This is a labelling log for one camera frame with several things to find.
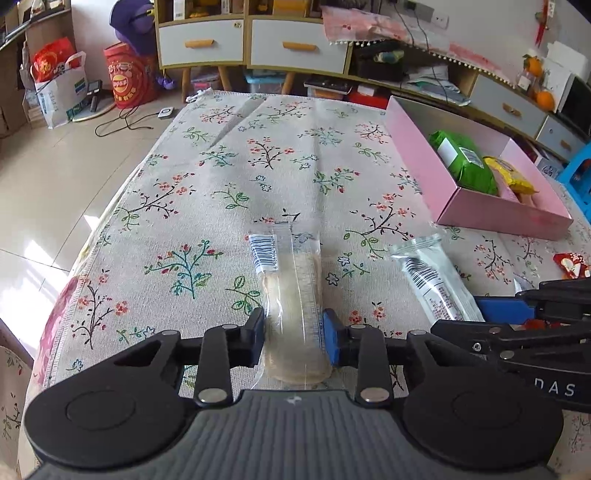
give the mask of storage box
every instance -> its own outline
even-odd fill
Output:
[[[548,240],[566,235],[573,222],[568,210],[544,175],[506,135],[453,113],[394,97],[388,103],[385,123],[435,222]],[[483,155],[513,165],[538,191],[532,195],[537,207],[460,188],[427,142],[440,129],[467,135]]]
[[[557,157],[534,145],[529,140],[523,139],[518,142],[518,145],[543,174],[556,179],[564,170],[562,162]]]
[[[255,77],[250,72],[244,74],[251,93],[281,93],[285,74]]]

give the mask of red bag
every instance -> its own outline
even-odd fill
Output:
[[[66,60],[74,53],[76,53],[76,50],[74,50],[72,42],[67,37],[45,45],[33,57],[31,73],[35,82],[48,82],[63,73]]]

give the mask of pink cloth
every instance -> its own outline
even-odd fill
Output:
[[[423,50],[445,55],[452,60],[462,61],[510,82],[509,77],[503,74],[498,65],[441,34],[431,31],[423,33],[412,25],[405,27],[399,20],[357,9],[322,7],[322,18],[324,34],[329,41],[369,41],[392,38]],[[425,34],[428,37],[428,48]]]

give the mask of cardboard box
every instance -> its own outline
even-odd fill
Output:
[[[548,240],[566,236],[573,223],[568,210],[544,175],[506,135],[439,108],[394,97],[385,123],[435,222]],[[512,164],[537,190],[532,195],[536,207],[459,187],[427,142],[430,134],[441,129],[466,135],[482,155]]]
[[[0,50],[0,138],[16,132],[27,123],[22,109],[25,90],[18,88],[20,55],[18,42],[12,42]]]

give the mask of wooden cabinet leg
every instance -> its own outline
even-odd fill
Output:
[[[223,89],[227,92],[231,92],[232,86],[230,85],[230,77],[228,76],[228,67],[219,65],[217,70],[220,74],[220,80],[222,81]]]
[[[295,72],[287,72],[285,75],[285,81],[283,82],[283,87],[281,88],[282,95],[289,95],[291,92],[291,87],[294,84],[294,78],[296,77]]]
[[[183,102],[187,101],[189,96],[189,87],[191,85],[191,68],[183,69],[183,83],[181,84],[181,94],[183,95]]]

